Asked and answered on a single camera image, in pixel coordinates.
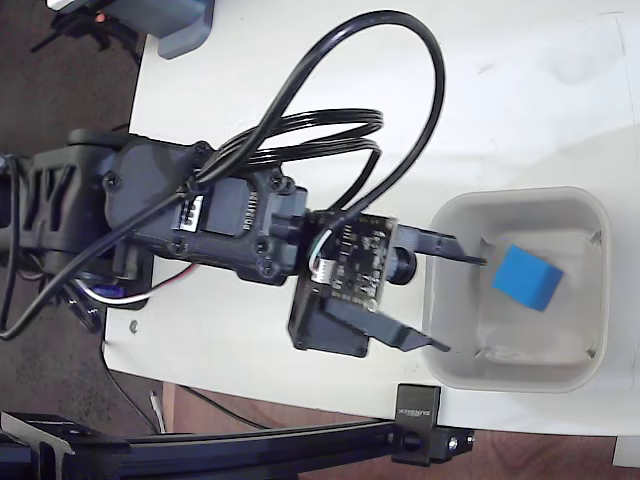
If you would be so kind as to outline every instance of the blue cube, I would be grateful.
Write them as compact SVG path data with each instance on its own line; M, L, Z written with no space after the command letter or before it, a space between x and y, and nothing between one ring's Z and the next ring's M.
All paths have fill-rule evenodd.
M562 270L511 245L492 286L515 301L542 312L549 305L562 275Z

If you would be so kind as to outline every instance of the white tabletop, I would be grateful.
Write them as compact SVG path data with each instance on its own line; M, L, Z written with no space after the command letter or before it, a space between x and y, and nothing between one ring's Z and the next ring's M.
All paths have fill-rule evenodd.
M47 7L52 10L62 10L71 2L73 2L73 0L47 0Z
M546 433L640 434L640 4L542 0L218 0L213 31L171 61L147 41L133 108L134 133L220 145L255 125L306 50L355 14L393 8L438 37L447 97L436 134L417 165L371 212L428 227L468 191L573 185L597 196L612 224L612 290L605 361L569 394L445 389L439 421L471 428ZM330 107L382 110L380 179L415 140L432 89L429 57L397 27L349 39L323 62L289 112ZM359 172L365 154L287 168L328 205ZM164 278L181 268L158 261ZM389 286L382 309L420 326L424 272ZM139 312L111 310L111 368L245 397L392 418L400 382L436 384L423 352L372 341L357 359L295 350L286 332L294 282L244 283L200 268ZM129 331L132 319L138 332Z

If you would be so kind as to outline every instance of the red wire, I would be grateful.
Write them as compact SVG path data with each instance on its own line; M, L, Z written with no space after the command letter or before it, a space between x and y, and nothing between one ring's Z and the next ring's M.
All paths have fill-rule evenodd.
M162 287L166 287L167 285L180 280L188 275L191 275L193 273L193 271L198 268L200 265L197 265L195 263L192 263L191 265L189 265L187 268L185 268L184 270L176 273L173 277L169 277L166 280L161 281L160 283L158 283L157 285L154 285L153 287L151 287L151 291L155 292L156 290L162 288Z

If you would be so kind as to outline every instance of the white plastic tray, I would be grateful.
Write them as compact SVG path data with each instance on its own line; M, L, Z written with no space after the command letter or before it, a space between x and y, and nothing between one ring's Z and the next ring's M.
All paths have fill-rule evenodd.
M438 258L427 270L424 328L452 347L424 349L436 378L455 388L558 393L594 375L607 343L611 227L593 195L572 187L469 193L445 204L431 227L488 260ZM491 286L513 244L564 272L543 312Z

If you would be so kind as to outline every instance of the black bracket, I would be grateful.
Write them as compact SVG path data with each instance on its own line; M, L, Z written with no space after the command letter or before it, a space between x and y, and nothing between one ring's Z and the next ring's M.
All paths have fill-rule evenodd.
M42 50L62 36L78 39L88 35L98 43L101 52L111 47L112 38L118 40L122 48L139 64L140 56L136 53L138 32L111 17L104 16L101 21L97 19L101 9L110 3L113 3L113 0L89 2L89 6L80 7L70 13L57 13L51 21L53 33L32 47L31 53Z
M426 467L468 452L474 443L473 430L437 425L439 399L439 387L400 385L395 421L128 440L56 415L3 413L8 436L0 433L0 479L295 478L387 455Z
M38 480L118 478L119 463L113 455L131 450L125 440L57 415L3 412L0 424L5 433L31 449Z
M437 424L439 407L440 387L398 385L394 462L428 467L473 449L473 430Z
M325 301L324 312L351 328L373 337L385 345L403 352L431 345L442 352L450 348L443 343L399 322L381 312L371 312L352 303L329 298Z

